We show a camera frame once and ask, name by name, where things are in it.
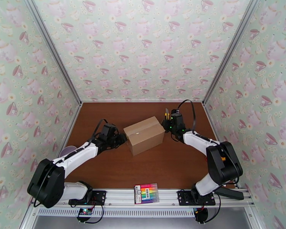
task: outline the teapot pattern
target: teapot pattern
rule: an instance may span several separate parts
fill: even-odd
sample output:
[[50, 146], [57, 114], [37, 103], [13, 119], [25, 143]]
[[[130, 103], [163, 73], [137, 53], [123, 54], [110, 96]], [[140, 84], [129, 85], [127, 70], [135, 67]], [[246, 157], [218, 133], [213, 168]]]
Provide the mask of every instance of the teapot pattern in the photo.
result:
[[[45, 11], [63, 17], [64, 5], [56, 2], [46, 2]], [[20, 226], [38, 163], [61, 147], [77, 106], [67, 90], [25, 2], [0, 0], [0, 228]]]
[[286, 228], [286, 0], [262, 0], [206, 106], [266, 228]]
[[137, 102], [202, 100], [249, 0], [35, 3], [83, 101]]

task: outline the black cable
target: black cable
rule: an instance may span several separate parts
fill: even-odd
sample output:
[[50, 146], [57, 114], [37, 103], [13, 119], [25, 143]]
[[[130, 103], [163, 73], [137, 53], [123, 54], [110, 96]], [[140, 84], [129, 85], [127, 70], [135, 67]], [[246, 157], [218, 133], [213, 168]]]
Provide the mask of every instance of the black cable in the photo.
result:
[[45, 177], [43, 178], [43, 180], [42, 180], [42, 182], [41, 182], [41, 185], [40, 185], [40, 187], [39, 187], [39, 190], [38, 190], [38, 193], [37, 193], [37, 196], [35, 197], [35, 200], [34, 200], [34, 204], [33, 204], [33, 207], [38, 207], [41, 203], [38, 203], [37, 205], [36, 205], [36, 202], [37, 202], [37, 198], [38, 198], [38, 196], [39, 196], [39, 194], [40, 194], [40, 191], [41, 191], [41, 188], [42, 188], [42, 185], [45, 183], [45, 180], [47, 179], [47, 176], [48, 176], [48, 174], [50, 173], [50, 171], [55, 167], [55, 165], [58, 163], [58, 162], [60, 162], [61, 160], [59, 160], [59, 161], [57, 161], [48, 171], [47, 171], [47, 173], [46, 173], [46, 175], [45, 175]]
[[104, 207], [103, 207], [103, 203], [102, 202], [100, 202], [100, 201], [98, 201], [98, 200], [94, 200], [95, 202], [98, 202], [98, 203], [100, 203], [101, 204], [101, 207], [102, 207], [102, 216], [100, 217], [100, 219], [98, 220], [98, 221], [96, 221], [96, 222], [84, 222], [84, 223], [88, 223], [88, 224], [96, 224], [96, 223], [98, 223], [98, 222], [100, 222], [101, 220], [102, 220], [102, 218], [103, 218], [103, 216], [104, 216]]
[[219, 207], [218, 207], [218, 210], [217, 210], [216, 214], [214, 214], [214, 216], [213, 216], [212, 218], [208, 219], [207, 221], [204, 221], [203, 223], [208, 223], [208, 222], [210, 222], [211, 220], [213, 220], [213, 219], [218, 215], [218, 213], [219, 213], [219, 211], [220, 211], [220, 208], [221, 208], [221, 205], [222, 205], [222, 201], [221, 201], [221, 199], [220, 199], [219, 194], [217, 194], [217, 196], [218, 196], [218, 198], [219, 198]]
[[182, 104], [184, 104], [186, 101], [190, 101], [191, 102], [191, 105], [192, 105], [192, 111], [193, 111], [193, 127], [192, 127], [192, 132], [194, 133], [194, 130], [195, 130], [195, 127], [196, 127], [196, 114], [195, 114], [195, 108], [194, 108], [194, 104], [191, 100], [189, 99], [186, 99], [184, 100], [182, 103], [179, 104], [178, 106], [178, 111], [179, 111], [179, 108], [182, 106]]
[[239, 176], [240, 176], [240, 174], [239, 174], [239, 171], [238, 171], [238, 169], [236, 168], [234, 162], [232, 161], [232, 158], [230, 157], [230, 155], [228, 154], [228, 152], [227, 152], [220, 144], [216, 143], [216, 142], [213, 141], [213, 140], [211, 141], [211, 143], [214, 143], [214, 144], [218, 145], [218, 146], [223, 150], [223, 152], [226, 154], [226, 156], [229, 158], [229, 160], [231, 161], [231, 163], [232, 163], [232, 165], [233, 165], [233, 167], [235, 168], [235, 171], [236, 171], [236, 173], [237, 173], [236, 181], [233, 182], [233, 184], [237, 184], [237, 183], [239, 182]]

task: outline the brown cardboard box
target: brown cardboard box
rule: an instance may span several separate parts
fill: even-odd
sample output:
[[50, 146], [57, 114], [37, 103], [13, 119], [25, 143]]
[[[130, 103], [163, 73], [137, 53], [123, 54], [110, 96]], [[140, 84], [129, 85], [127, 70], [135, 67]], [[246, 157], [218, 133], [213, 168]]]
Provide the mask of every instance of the brown cardboard box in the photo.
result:
[[124, 128], [127, 144], [135, 156], [163, 142], [164, 128], [155, 116]]

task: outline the wooden floor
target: wooden floor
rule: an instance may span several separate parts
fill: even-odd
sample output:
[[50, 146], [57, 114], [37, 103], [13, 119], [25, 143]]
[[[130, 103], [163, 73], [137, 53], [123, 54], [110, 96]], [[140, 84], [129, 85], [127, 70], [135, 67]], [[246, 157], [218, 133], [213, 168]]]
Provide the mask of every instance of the wooden floor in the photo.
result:
[[[215, 139], [200, 103], [195, 103], [196, 131]], [[177, 108], [178, 103], [85, 103], [80, 111], [68, 145], [81, 146], [93, 133], [100, 119], [105, 118], [123, 128], [152, 116], [161, 123], [165, 108]], [[190, 103], [180, 108], [188, 128], [193, 116]], [[170, 134], [164, 141], [133, 156], [128, 146], [102, 152], [74, 170], [67, 181], [85, 181], [93, 188], [133, 188], [135, 184], [158, 183], [158, 188], [188, 189], [207, 174], [205, 156], [193, 147], [175, 142]]]

